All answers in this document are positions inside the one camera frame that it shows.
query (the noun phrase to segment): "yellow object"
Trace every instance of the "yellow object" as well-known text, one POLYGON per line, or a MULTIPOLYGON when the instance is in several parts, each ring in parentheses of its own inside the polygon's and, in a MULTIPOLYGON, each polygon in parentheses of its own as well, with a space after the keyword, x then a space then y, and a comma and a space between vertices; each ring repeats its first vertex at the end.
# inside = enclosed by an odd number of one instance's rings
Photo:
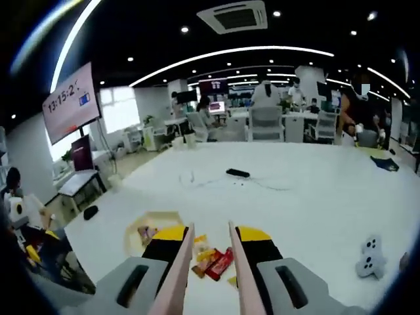
POLYGON ((238 288, 238 282, 236 281, 236 276, 228 279, 229 284, 233 285, 236 289, 238 288))
POLYGON ((164 228, 153 236, 153 240, 182 241, 184 239, 185 226, 176 225, 164 228))
POLYGON ((246 226, 239 226, 238 227, 241 241, 248 242, 248 241, 270 241, 271 237, 261 230, 257 230, 256 228, 248 228, 246 226))
POLYGON ((26 252, 28 253, 30 259, 39 264, 41 263, 41 257, 39 257, 37 251, 35 250, 35 248, 33 248, 32 245, 26 246, 26 252))
POLYGON ((194 238, 194 243, 206 242, 206 241, 207 241, 207 235, 205 234, 194 238))
POLYGON ((54 237, 54 238, 56 238, 56 239, 58 239, 58 240, 60 240, 60 238, 57 235, 55 235, 55 233, 53 231, 46 230, 45 233, 54 237))
POLYGON ((197 255, 197 263, 206 259, 208 256, 213 255, 214 253, 216 253, 216 251, 214 249, 210 249, 209 251, 204 251, 203 253, 198 254, 197 255))

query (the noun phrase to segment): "digital clock display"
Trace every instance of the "digital clock display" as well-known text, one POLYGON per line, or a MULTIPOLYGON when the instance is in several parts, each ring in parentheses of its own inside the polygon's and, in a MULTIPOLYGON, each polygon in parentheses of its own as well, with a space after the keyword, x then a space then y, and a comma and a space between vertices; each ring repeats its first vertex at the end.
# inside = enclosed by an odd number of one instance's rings
POLYGON ((50 94, 43 103, 43 115, 51 144, 100 117, 91 63, 78 69, 50 94))

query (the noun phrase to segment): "black computer mouse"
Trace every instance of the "black computer mouse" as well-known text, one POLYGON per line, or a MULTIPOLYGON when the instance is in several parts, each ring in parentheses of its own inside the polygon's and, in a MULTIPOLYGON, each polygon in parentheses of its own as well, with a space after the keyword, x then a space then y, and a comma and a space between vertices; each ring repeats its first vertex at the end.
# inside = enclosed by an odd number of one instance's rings
POLYGON ((86 208, 83 212, 83 218, 87 221, 90 220, 95 214, 98 213, 98 207, 93 205, 89 208, 86 208))

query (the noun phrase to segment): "ceiling air conditioner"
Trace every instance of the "ceiling air conditioner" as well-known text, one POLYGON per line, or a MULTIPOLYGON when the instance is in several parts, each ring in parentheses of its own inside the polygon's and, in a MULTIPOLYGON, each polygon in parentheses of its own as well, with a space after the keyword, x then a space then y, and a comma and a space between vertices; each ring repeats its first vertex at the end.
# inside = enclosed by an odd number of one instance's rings
POLYGON ((267 29, 263 1, 242 1, 203 10, 197 16, 218 34, 267 29))

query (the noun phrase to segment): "wall-mounted monitor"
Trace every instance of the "wall-mounted monitor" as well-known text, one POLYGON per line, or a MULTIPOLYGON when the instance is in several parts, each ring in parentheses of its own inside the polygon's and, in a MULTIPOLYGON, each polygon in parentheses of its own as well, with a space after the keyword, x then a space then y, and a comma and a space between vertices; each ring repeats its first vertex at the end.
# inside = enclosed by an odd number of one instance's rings
POLYGON ((100 117, 92 81, 92 66, 78 69, 42 105, 51 144, 100 117))
POLYGON ((199 81, 198 87, 201 95, 229 94, 229 86, 226 79, 199 81))

